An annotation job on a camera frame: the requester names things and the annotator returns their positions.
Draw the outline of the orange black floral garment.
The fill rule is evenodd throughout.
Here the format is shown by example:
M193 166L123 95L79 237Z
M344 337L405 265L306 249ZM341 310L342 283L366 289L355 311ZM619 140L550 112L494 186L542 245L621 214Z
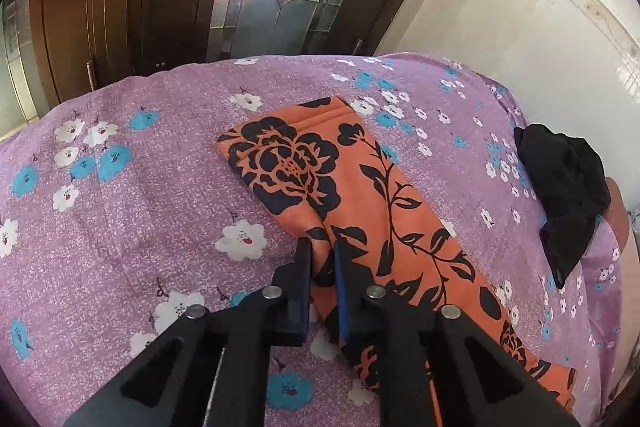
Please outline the orange black floral garment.
M239 124L219 137L218 147L279 225L310 240L312 298L369 390L380 396L378 351L346 347L340 335L334 259L340 239L375 284L409 305L459 307L570 413L573 369L528 350L486 277L343 100L320 98Z

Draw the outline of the purple floral bedsheet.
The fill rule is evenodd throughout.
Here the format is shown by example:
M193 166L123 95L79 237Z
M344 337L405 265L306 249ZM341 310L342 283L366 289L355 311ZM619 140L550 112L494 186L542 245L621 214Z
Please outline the purple floral bedsheet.
M297 237L232 170L228 130L340 98L502 300L533 355L575 373L572 412L600 416L620 335L620 247L605 219L559 288L518 159L526 123L501 84L424 54L265 56L130 77L68 101L1 145L1 368L59 426L188 306L231 308ZM378 405L333 325L273 352L270 426L374 426Z

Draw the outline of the pink mattress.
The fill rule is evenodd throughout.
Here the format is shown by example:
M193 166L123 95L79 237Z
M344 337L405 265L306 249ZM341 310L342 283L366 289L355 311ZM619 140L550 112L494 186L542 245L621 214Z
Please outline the pink mattress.
M616 341L616 351L612 377L608 391L621 388L620 381L631 360L634 346L639 338L639 254L636 236L632 231L620 189L612 178L605 178L611 196L611 204L604 217L611 227L618 247L620 259L618 267L622 276L622 311L620 311L620 335Z

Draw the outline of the black crumpled garment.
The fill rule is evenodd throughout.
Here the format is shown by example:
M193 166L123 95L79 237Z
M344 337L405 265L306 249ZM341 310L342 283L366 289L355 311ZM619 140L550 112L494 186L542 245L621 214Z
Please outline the black crumpled garment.
M597 217L611 204L602 160L585 139L543 124L516 127L513 135L546 214L539 237L554 283L562 288L591 243Z

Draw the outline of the leaded glass left panel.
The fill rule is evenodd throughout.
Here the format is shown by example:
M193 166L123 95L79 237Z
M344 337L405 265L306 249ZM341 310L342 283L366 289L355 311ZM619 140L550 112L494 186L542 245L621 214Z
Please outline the leaded glass left panel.
M29 0L1 1L1 139L39 119Z

